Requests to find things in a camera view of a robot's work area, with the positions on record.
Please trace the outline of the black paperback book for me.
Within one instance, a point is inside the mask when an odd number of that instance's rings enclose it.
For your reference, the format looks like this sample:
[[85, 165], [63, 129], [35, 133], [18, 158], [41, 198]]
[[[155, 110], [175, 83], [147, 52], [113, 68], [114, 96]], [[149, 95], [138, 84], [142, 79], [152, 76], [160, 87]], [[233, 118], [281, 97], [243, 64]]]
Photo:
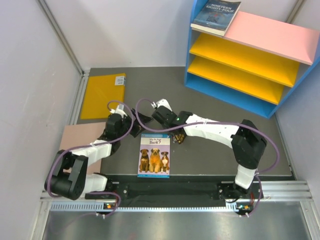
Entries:
[[174, 143], [177, 143], [177, 144], [182, 144], [184, 142], [184, 140], [186, 139], [186, 135], [185, 134], [173, 134], [172, 135], [172, 140]]

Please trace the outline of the dark blue hardcover book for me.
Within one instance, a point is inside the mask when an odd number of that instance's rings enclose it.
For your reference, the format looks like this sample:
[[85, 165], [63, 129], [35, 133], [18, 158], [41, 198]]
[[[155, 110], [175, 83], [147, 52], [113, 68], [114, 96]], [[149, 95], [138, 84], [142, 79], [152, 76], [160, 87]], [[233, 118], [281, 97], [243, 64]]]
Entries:
[[190, 26], [193, 30], [223, 37], [238, 13], [241, 1], [208, 0]]

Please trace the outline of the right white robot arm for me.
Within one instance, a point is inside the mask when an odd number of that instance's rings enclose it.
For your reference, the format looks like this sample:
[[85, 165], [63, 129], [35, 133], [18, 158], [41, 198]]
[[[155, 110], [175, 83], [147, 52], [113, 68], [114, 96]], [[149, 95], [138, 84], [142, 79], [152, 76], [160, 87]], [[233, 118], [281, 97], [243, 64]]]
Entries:
[[160, 123], [178, 144], [182, 144], [186, 137], [199, 137], [231, 148], [238, 163], [237, 173], [232, 186], [220, 191], [220, 197], [236, 201], [251, 193], [251, 185], [267, 141], [255, 132], [257, 128], [250, 120], [243, 120], [241, 126], [221, 125], [218, 121], [202, 118], [188, 111], [175, 114], [171, 108], [164, 105], [154, 108], [152, 118]]

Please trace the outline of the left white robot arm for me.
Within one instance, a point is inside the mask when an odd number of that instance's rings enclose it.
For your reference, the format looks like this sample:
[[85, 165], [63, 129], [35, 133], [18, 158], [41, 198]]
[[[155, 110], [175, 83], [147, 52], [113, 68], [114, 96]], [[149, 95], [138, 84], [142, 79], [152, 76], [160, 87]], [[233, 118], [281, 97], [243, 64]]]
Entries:
[[102, 173], [89, 174], [88, 167], [116, 153], [128, 134], [135, 138], [144, 131], [137, 117], [144, 124], [153, 119], [135, 109], [131, 109], [131, 115], [119, 108], [110, 112], [101, 136], [94, 142], [57, 152], [44, 183], [49, 194], [70, 200], [94, 192], [105, 199], [113, 194], [114, 187], [108, 183], [108, 177]]

